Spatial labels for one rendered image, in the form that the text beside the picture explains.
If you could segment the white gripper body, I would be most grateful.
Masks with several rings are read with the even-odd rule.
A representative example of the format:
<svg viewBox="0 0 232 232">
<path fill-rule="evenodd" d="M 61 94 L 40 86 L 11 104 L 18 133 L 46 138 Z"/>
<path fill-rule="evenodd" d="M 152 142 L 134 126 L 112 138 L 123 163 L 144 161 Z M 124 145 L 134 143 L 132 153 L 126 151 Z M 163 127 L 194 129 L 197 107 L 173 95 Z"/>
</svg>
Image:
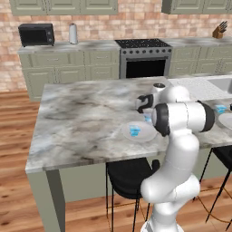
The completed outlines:
<svg viewBox="0 0 232 232">
<path fill-rule="evenodd" d="M 136 110 L 138 113 L 143 113 L 144 110 L 151 108 L 153 105 L 153 95 L 141 95 L 136 100 Z"/>
</svg>

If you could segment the round pale grey plate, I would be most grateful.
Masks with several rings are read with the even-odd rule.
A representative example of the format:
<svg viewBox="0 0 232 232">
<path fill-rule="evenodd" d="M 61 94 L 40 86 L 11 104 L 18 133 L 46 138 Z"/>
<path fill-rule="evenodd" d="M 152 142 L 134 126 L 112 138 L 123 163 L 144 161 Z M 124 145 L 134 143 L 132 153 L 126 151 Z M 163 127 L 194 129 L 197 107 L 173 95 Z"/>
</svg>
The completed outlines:
<svg viewBox="0 0 232 232">
<path fill-rule="evenodd" d="M 130 135 L 130 126 L 131 125 L 138 125 L 140 126 L 140 133 L 136 137 L 131 137 Z M 124 124 L 121 127 L 121 132 L 124 135 L 125 138 L 132 140 L 132 141 L 137 141 L 137 142 L 147 142 L 153 140 L 156 135 L 157 131 L 153 126 L 148 124 L 145 121 L 131 121 L 126 124 Z"/>
<path fill-rule="evenodd" d="M 219 122 L 226 128 L 232 130 L 232 113 L 223 113 L 218 116 Z"/>
</svg>

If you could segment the steel stove with oven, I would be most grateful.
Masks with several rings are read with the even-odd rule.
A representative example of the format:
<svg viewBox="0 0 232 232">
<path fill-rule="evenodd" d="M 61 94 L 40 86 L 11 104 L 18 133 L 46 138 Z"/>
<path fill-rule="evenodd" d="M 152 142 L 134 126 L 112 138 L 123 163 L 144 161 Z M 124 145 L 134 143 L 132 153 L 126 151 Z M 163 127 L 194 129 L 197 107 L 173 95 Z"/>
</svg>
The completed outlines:
<svg viewBox="0 0 232 232">
<path fill-rule="evenodd" d="M 172 46 L 160 39 L 116 40 L 120 50 L 120 78 L 167 76 Z"/>
</svg>

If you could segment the white sink with drainboard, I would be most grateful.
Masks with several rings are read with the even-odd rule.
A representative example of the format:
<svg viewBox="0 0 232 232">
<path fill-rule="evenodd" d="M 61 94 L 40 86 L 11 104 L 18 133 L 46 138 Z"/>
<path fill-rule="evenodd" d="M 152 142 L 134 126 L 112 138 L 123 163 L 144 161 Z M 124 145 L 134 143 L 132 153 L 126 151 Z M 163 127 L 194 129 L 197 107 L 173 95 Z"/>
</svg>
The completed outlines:
<svg viewBox="0 0 232 232">
<path fill-rule="evenodd" d="M 169 81 L 173 85 L 186 87 L 191 98 L 195 100 L 232 98 L 232 75 L 175 78 Z"/>
</svg>

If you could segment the green base cupboards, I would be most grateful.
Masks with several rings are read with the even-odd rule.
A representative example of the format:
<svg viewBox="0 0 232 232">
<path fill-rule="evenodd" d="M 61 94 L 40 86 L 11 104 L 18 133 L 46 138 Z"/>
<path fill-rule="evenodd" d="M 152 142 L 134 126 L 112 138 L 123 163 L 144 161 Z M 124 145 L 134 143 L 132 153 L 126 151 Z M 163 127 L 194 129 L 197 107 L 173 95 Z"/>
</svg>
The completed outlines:
<svg viewBox="0 0 232 232">
<path fill-rule="evenodd" d="M 119 54 L 117 50 L 19 53 L 29 99 L 40 101 L 47 83 L 118 79 Z"/>
<path fill-rule="evenodd" d="M 232 72 L 232 44 L 186 46 L 173 49 L 169 76 Z"/>
</svg>

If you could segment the black bar stool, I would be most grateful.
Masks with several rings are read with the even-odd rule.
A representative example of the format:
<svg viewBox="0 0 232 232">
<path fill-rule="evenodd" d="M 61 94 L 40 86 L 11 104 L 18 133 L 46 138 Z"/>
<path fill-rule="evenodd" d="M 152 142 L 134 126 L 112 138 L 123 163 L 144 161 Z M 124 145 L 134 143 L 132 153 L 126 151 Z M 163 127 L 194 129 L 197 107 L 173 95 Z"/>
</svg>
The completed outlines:
<svg viewBox="0 0 232 232">
<path fill-rule="evenodd" d="M 216 203 L 218 201 L 218 198 L 220 197 L 221 193 L 225 190 L 225 186 L 227 184 L 227 181 L 230 177 L 230 174 L 232 173 L 232 145 L 224 146 L 224 147 L 215 147 L 215 148 L 210 149 L 210 152 L 208 154 L 208 158 L 207 158 L 206 164 L 204 166 L 204 169 L 202 171 L 200 180 L 202 180 L 204 177 L 204 174 L 205 174 L 205 171 L 206 171 L 206 168 L 208 166 L 208 162 L 209 162 L 209 159 L 210 159 L 212 153 L 214 153 L 216 155 L 217 159 L 225 166 L 225 168 L 227 169 L 227 174 L 226 174 L 226 176 L 225 176 L 225 178 L 224 178 L 224 180 L 219 188 L 219 191 L 218 191 L 218 194 L 214 200 L 214 203 L 213 203 L 210 211 L 208 212 L 207 220 L 211 216 L 212 211 L 214 209 L 214 206 L 216 205 Z"/>
<path fill-rule="evenodd" d="M 160 161 L 154 159 L 151 164 L 146 158 L 126 159 L 105 164 L 106 181 L 111 182 L 112 191 L 127 199 L 135 199 L 134 213 L 139 211 L 141 182 L 160 168 Z"/>
</svg>

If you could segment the white paper towel roll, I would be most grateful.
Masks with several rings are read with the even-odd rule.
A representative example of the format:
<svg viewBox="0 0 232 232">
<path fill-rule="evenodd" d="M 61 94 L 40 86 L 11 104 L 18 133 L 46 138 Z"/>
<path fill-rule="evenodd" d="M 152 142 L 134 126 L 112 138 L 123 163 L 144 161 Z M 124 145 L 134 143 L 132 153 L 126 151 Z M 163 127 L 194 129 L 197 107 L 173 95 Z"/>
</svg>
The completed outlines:
<svg viewBox="0 0 232 232">
<path fill-rule="evenodd" d="M 77 44 L 78 43 L 76 24 L 69 25 L 69 43 L 70 44 Z"/>
</svg>

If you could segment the green kitchen island base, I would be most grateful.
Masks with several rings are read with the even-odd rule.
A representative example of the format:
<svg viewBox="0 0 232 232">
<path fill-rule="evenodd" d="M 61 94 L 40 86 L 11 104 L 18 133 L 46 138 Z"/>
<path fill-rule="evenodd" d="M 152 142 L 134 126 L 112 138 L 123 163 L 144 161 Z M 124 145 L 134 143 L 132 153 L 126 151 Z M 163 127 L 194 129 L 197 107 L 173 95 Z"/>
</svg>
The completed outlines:
<svg viewBox="0 0 232 232">
<path fill-rule="evenodd" d="M 102 148 L 47 145 L 30 148 L 25 172 L 44 232 L 65 232 L 65 204 L 103 195 L 104 163 L 165 153 L 164 145 Z"/>
</svg>

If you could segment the wooden knife block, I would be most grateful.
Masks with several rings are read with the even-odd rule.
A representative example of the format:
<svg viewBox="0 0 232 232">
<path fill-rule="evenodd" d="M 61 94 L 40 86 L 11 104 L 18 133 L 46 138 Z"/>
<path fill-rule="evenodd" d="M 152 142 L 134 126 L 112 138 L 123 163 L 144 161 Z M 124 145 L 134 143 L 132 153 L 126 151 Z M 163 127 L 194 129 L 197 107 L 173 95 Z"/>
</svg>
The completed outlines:
<svg viewBox="0 0 232 232">
<path fill-rule="evenodd" d="M 221 39 L 223 37 L 223 33 L 227 30 L 227 21 L 223 21 L 217 28 L 213 31 L 212 37 Z"/>
</svg>

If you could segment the black toaster oven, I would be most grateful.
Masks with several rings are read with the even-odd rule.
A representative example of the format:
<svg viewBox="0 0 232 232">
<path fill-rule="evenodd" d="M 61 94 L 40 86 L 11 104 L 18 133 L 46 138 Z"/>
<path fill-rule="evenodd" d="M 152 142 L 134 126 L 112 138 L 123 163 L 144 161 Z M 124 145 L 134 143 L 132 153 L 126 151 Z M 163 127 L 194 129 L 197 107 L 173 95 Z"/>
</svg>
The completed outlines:
<svg viewBox="0 0 232 232">
<path fill-rule="evenodd" d="M 33 45 L 54 45 L 52 24 L 20 24 L 18 31 L 23 47 Z"/>
</svg>

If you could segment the green wall cupboards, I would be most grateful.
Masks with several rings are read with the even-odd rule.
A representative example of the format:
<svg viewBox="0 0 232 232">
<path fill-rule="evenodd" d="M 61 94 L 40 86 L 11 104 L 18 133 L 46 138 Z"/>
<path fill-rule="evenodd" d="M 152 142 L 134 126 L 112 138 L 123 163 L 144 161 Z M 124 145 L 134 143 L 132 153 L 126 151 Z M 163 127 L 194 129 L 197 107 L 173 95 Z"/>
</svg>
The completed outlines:
<svg viewBox="0 0 232 232">
<path fill-rule="evenodd" d="M 162 0 L 168 15 L 232 15 L 232 0 Z"/>
<path fill-rule="evenodd" d="M 9 0 L 13 15 L 116 15 L 118 0 Z"/>
</svg>

